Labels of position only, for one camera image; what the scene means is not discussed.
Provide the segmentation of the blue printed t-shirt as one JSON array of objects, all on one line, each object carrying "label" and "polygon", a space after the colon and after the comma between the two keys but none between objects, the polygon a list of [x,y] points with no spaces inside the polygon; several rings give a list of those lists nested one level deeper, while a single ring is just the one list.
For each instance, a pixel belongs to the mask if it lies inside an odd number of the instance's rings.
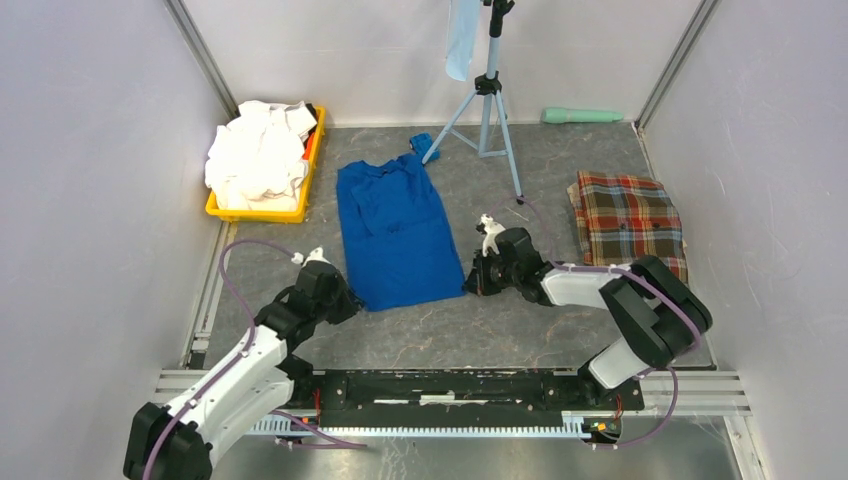
[{"label": "blue printed t-shirt", "polygon": [[418,156],[350,163],[337,172],[336,196],[349,284],[367,310],[465,294],[445,208]]}]

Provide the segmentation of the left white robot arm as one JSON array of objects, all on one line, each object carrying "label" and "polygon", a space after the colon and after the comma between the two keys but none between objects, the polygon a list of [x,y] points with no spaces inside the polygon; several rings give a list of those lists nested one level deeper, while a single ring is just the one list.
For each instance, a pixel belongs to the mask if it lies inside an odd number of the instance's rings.
[{"label": "left white robot arm", "polygon": [[295,349],[316,327],[342,323],[362,308],[342,273],[315,249],[295,283],[259,310],[236,346],[183,393],[147,403],[132,420],[123,474],[128,479],[208,479],[218,461],[259,420],[314,394],[311,365]]}]

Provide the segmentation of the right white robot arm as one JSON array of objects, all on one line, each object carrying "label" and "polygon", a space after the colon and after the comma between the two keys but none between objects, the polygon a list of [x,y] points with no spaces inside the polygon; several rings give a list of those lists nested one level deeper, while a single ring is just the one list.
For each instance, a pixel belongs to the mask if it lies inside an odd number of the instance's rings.
[{"label": "right white robot arm", "polygon": [[464,284],[467,292],[492,296],[514,288],[546,307],[606,310],[620,337],[584,363],[577,373],[580,400],[602,408],[639,375],[669,366],[699,347],[713,319],[706,306],[658,257],[632,263],[580,266],[546,261],[524,228],[505,228],[488,216]]}]

